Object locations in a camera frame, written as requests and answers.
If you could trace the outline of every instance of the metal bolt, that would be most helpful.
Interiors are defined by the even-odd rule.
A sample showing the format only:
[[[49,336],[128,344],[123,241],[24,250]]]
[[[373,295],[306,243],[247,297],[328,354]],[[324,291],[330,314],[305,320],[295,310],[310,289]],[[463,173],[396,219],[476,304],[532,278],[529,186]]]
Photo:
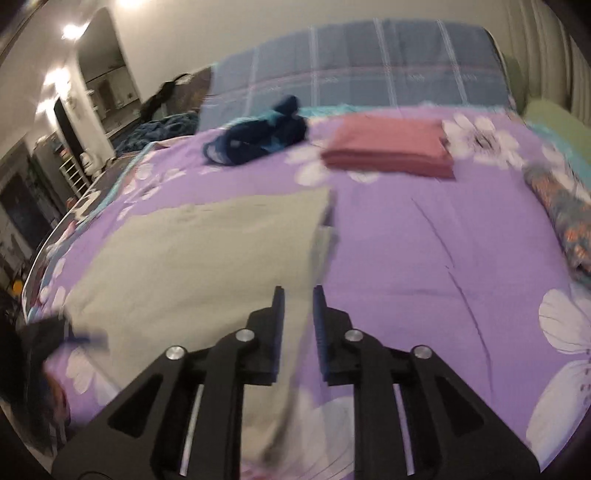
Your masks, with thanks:
[[[175,345],[166,350],[166,358],[169,360],[180,360],[184,357],[185,353],[186,351],[183,347]]]
[[[255,337],[255,332],[248,328],[243,328],[236,332],[236,339],[239,342],[250,342]]]
[[[431,350],[427,345],[419,345],[414,349],[414,356],[422,360],[431,358],[432,354],[433,350]]]
[[[349,342],[360,342],[361,339],[363,338],[363,333],[360,332],[359,330],[347,330],[345,332],[345,340],[348,340]]]

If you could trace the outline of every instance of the blue plaid fabric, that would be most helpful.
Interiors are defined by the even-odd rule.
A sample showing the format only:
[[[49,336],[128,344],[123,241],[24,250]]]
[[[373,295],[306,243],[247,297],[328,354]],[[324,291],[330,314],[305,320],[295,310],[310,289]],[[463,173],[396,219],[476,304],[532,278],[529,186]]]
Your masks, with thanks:
[[[224,59],[214,67],[199,130],[260,115],[286,95],[302,107],[511,106],[482,27],[374,19],[311,27]]]

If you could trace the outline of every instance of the beige garment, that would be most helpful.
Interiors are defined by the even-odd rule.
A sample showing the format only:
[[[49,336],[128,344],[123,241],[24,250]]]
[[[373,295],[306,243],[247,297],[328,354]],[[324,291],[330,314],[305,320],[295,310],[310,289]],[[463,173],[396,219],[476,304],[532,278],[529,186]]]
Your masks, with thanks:
[[[74,327],[102,328],[109,352],[89,355],[121,387],[171,345],[213,346],[245,326],[285,288],[280,376],[248,387],[243,457],[260,461],[277,436],[290,399],[313,286],[330,243],[320,228],[329,190],[253,196],[163,209],[131,218],[106,242],[72,289]]]

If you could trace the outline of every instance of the folded pink cloth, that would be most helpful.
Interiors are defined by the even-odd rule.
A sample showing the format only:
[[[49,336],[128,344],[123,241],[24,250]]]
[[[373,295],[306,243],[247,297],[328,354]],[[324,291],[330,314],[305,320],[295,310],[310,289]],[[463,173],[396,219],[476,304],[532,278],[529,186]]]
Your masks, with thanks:
[[[356,113],[343,119],[322,159],[330,168],[452,179],[453,159],[445,139],[441,122]]]

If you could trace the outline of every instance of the crumpled navy clothing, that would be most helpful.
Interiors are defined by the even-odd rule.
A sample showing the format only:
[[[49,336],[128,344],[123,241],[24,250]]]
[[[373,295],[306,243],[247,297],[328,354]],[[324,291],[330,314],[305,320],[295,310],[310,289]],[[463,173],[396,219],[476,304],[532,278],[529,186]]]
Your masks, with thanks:
[[[117,155],[137,152],[151,142],[168,140],[169,138],[194,135],[199,126],[199,114],[195,112],[171,115],[162,120],[152,120],[136,128],[121,144],[117,146]]]
[[[203,155],[214,163],[237,166],[299,143],[307,125],[298,108],[298,99],[288,96],[258,119],[234,125],[206,143]]]

